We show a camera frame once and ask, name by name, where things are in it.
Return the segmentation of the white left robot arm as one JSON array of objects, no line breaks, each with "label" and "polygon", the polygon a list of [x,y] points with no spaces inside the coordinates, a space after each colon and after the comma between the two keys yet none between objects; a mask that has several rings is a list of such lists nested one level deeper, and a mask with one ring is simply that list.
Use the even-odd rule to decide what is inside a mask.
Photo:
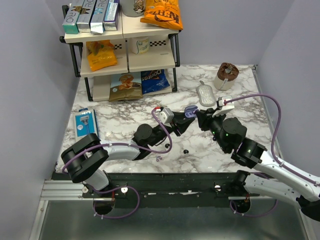
[{"label": "white left robot arm", "polygon": [[106,161],[142,160],[151,153],[167,154],[173,147],[171,133],[181,136],[196,119],[192,113],[173,112],[167,107],[156,107],[151,111],[157,126],[141,124],[127,141],[101,143],[98,135],[90,133],[67,148],[61,159],[62,173],[69,175],[73,183],[84,182],[93,187],[101,198],[111,191],[107,174],[100,169]]}]

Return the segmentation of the lavender earbud charging case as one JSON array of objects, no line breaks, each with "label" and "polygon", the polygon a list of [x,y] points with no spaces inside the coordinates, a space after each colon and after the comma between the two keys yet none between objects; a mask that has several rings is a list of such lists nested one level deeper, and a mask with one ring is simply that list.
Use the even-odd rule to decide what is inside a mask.
[{"label": "lavender earbud charging case", "polygon": [[186,118],[196,118],[196,113],[193,113],[195,109],[198,109],[196,105],[189,105],[184,109],[184,115]]}]

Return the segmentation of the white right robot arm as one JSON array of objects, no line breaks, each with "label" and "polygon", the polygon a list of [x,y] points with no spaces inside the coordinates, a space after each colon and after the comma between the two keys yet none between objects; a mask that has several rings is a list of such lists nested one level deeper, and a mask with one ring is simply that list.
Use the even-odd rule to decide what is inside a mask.
[{"label": "white right robot arm", "polygon": [[210,131],[225,154],[237,164],[267,174],[274,180],[260,180],[242,171],[230,183],[230,191],[266,195],[298,205],[307,217],[320,220],[320,178],[274,156],[273,150],[246,136],[247,128],[236,118],[215,115],[215,110],[196,110],[199,128]]}]

